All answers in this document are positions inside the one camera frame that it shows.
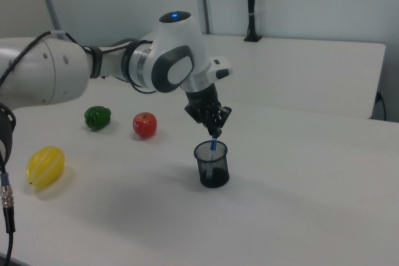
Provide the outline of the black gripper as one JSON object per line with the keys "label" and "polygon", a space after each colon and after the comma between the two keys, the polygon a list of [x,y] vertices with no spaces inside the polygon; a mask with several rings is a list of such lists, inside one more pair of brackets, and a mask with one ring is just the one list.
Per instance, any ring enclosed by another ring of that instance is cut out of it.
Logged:
{"label": "black gripper", "polygon": [[198,92],[186,92],[185,111],[197,123],[204,125],[210,136],[219,137],[232,109],[222,106],[214,83]]}

